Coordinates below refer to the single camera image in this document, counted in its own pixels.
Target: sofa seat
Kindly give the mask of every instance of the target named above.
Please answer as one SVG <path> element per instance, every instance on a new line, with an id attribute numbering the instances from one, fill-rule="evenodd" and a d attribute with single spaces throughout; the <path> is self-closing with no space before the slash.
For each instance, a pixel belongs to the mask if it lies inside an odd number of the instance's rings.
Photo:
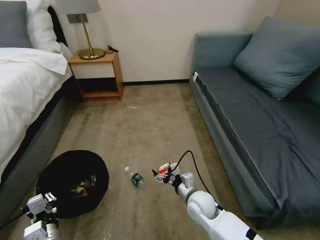
<path id="1" fill-rule="evenodd" d="M 196 68 L 196 84 L 264 197 L 263 227 L 313 223 L 320 215 L 320 109 L 277 101 L 232 67 Z"/>

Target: table lamp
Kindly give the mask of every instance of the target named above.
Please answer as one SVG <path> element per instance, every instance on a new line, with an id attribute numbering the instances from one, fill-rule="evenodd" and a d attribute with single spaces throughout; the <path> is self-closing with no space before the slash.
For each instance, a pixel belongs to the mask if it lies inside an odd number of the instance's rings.
<path id="1" fill-rule="evenodd" d="M 101 58 L 105 51 L 99 48 L 92 48 L 86 24 L 81 14 L 95 13 L 101 10 L 98 0 L 56 0 L 56 10 L 61 14 L 79 14 L 87 37 L 89 48 L 79 51 L 79 57 L 86 60 Z"/>

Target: gray pillow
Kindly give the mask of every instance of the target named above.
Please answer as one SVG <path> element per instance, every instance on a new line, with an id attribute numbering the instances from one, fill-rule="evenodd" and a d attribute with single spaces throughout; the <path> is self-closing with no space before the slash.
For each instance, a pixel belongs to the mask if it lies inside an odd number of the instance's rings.
<path id="1" fill-rule="evenodd" d="M 266 17 L 234 66 L 282 99 L 320 66 L 320 27 Z"/>
<path id="2" fill-rule="evenodd" d="M 0 1 L 0 47 L 33 48 L 27 28 L 27 3 Z"/>

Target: power cord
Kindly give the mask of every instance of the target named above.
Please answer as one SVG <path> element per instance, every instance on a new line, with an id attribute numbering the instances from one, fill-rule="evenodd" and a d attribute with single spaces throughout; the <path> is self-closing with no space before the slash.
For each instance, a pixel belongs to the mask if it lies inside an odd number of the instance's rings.
<path id="1" fill-rule="evenodd" d="M 206 184 L 205 184 L 204 181 L 202 180 L 202 177 L 201 177 L 201 175 L 200 175 L 200 173 L 199 173 L 199 170 L 198 170 L 198 167 L 197 167 L 197 164 L 196 164 L 196 160 L 195 160 L 195 158 L 194 158 L 194 155 L 193 155 L 193 152 L 192 152 L 192 151 L 190 151 L 190 150 L 186 151 L 186 152 L 181 156 L 181 158 L 180 158 L 179 161 L 178 161 L 178 164 L 176 165 L 176 167 L 175 167 L 172 171 L 176 170 L 176 168 L 177 168 L 178 165 L 180 164 L 181 160 L 184 158 L 184 156 L 185 156 L 188 152 L 191 153 L 191 155 L 192 155 L 193 163 L 194 163 L 194 166 L 196 167 L 197 174 L 198 174 L 198 176 L 199 176 L 199 178 L 200 178 L 200 181 L 202 182 L 202 184 L 203 184 L 204 188 L 207 190 L 207 192 L 212 196 L 211 192 L 209 191 L 209 189 L 207 188 Z M 223 210 L 223 208 L 222 208 L 219 204 L 218 204 L 217 208 L 218 208 L 219 210 L 221 210 L 221 211 Z"/>
<path id="2" fill-rule="evenodd" d="M 111 47 L 110 45 L 108 45 L 108 49 L 111 50 L 112 52 L 107 52 L 107 51 L 104 51 L 104 52 L 105 52 L 105 53 L 109 53 L 109 54 L 114 53 L 114 52 L 119 52 L 119 50 L 114 49 L 114 48 Z"/>
<path id="3" fill-rule="evenodd" d="M 18 216 L 14 217 L 13 219 L 11 219 L 11 220 L 9 220 L 8 222 L 6 222 L 6 223 L 4 223 L 3 225 L 1 225 L 1 226 L 0 226 L 0 230 L 1 230 L 3 227 L 7 226 L 8 224 L 10 224 L 10 223 L 14 222 L 15 220 L 17 220 L 18 218 L 22 217 L 23 215 L 25 215 L 25 214 L 29 211 L 28 207 L 23 207 L 23 208 L 21 208 L 21 210 L 22 210 L 22 211 L 21 211 L 21 213 L 20 213 Z"/>

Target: trash bin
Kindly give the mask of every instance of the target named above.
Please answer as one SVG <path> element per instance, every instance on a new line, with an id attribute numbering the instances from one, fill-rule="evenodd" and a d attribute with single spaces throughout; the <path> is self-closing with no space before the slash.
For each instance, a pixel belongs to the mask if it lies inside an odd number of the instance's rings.
<path id="1" fill-rule="evenodd" d="M 74 218 L 91 212 L 101 202 L 109 184 L 103 159 L 86 150 L 68 151 L 55 158 L 39 176 L 37 194 L 56 198 L 56 218 Z"/>

